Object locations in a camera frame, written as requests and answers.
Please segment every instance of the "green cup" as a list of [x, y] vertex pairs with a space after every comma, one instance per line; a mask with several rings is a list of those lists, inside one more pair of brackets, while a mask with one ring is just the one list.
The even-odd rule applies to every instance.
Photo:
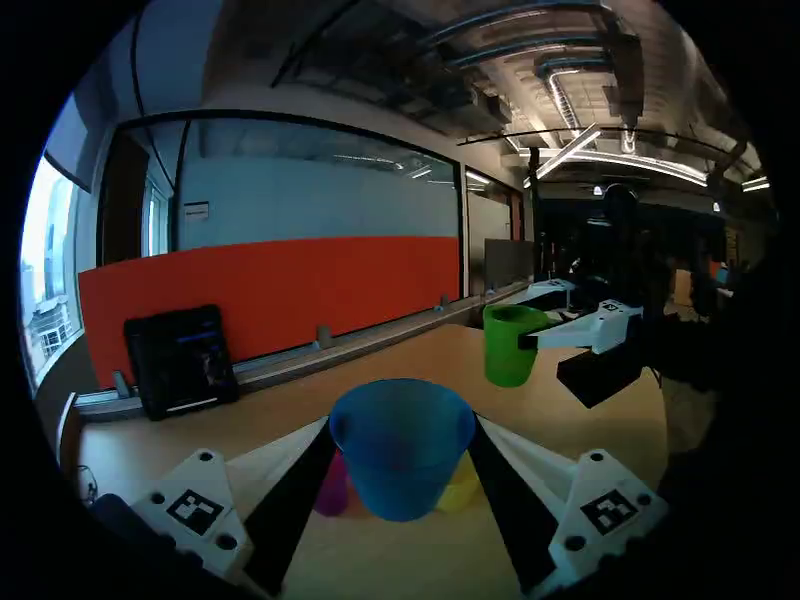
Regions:
[[514, 304], [490, 304], [483, 309], [486, 378], [501, 387], [517, 387], [528, 380], [537, 350], [520, 350], [519, 336], [550, 324], [545, 313]]

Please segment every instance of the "exposed ceiling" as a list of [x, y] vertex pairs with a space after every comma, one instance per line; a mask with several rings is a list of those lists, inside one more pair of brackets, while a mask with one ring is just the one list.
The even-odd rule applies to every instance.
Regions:
[[[734, 182], [761, 175], [703, 57], [645, 0], [227, 0], [207, 65], [209, 87], [243, 72], [314, 86], [453, 138], [561, 130], [514, 138], [506, 166], [527, 162], [514, 146], [558, 149], [597, 123], [606, 130], [588, 150], [702, 173], [729, 163]], [[585, 162], [559, 172], [665, 177]]]

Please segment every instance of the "orange wall panel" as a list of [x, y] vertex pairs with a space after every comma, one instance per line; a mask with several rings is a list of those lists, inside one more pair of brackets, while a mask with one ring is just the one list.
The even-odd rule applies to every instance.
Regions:
[[199, 248], [79, 275], [89, 352], [102, 387], [133, 381], [127, 319], [216, 304], [241, 361], [429, 309], [459, 293], [451, 237], [322, 238]]

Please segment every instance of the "fluorescent light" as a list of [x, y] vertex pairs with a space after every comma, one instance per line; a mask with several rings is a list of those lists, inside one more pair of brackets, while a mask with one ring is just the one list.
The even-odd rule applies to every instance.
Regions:
[[388, 158], [380, 158], [378, 156], [353, 156], [352, 154], [334, 154], [333, 156], [334, 158], [345, 158], [347, 160], [361, 160], [366, 162], [378, 162], [383, 164], [394, 165], [394, 168], [397, 169], [398, 171], [403, 168], [403, 165], [401, 165], [398, 162], [389, 160]]
[[474, 179], [475, 181], [479, 181], [484, 185], [489, 185], [491, 183], [491, 181], [486, 179], [486, 177], [481, 177], [480, 175], [478, 175], [477, 173], [473, 173], [472, 171], [467, 171], [467, 177], [469, 177], [470, 179]]
[[603, 132], [600, 131], [599, 127], [597, 126], [597, 123], [592, 123], [589, 127], [584, 129], [577, 136], [575, 136], [574, 140], [572, 140], [569, 144], [567, 144], [561, 150], [559, 150], [558, 154], [556, 154], [553, 158], [544, 163], [541, 167], [536, 169], [536, 179], [544, 178], [553, 169], [558, 167], [570, 156], [578, 152], [578, 150], [580, 150], [587, 144], [592, 143], [595, 139], [600, 137], [600, 134], [602, 133]]
[[[558, 152], [560, 151], [554, 148], [539, 149], [539, 154], [541, 156], [555, 156], [558, 154]], [[602, 163], [623, 165], [627, 167], [635, 167], [638, 169], [645, 169], [647, 171], [662, 173], [664, 175], [670, 175], [672, 177], [677, 177], [678, 179], [683, 179], [684, 181], [688, 181], [689, 183], [694, 183], [695, 185], [706, 187], [706, 175], [702, 171], [698, 171], [697, 169], [690, 167], [688, 165], [683, 165], [681, 163], [675, 163], [668, 160], [661, 160], [658, 158], [650, 158], [647, 156], [636, 156], [636, 155], [611, 154], [610, 152], [597, 152], [595, 150], [581, 150], [580, 152], [575, 152], [572, 156], [568, 157], [567, 160], [602, 162]]]
[[517, 141], [516, 141], [514, 138], [506, 138], [506, 141], [507, 141], [509, 144], [511, 144], [511, 147], [512, 147], [512, 148], [514, 148], [514, 150], [516, 150], [517, 152], [519, 152], [520, 150], [522, 150], [522, 146], [520, 146], [519, 144], [517, 144]]
[[763, 189], [768, 188], [768, 187], [769, 187], [769, 182], [768, 181], [766, 181], [764, 183], [759, 183], [758, 185], [753, 185], [753, 186], [750, 186], [750, 187], [744, 187], [744, 184], [742, 184], [742, 191], [743, 192], [755, 192], [756, 190], [763, 190]]

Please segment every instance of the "white label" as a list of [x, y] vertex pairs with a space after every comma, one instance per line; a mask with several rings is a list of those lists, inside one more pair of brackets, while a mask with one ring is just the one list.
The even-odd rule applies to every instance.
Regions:
[[205, 221], [208, 219], [208, 202], [184, 204], [183, 218], [187, 221]]

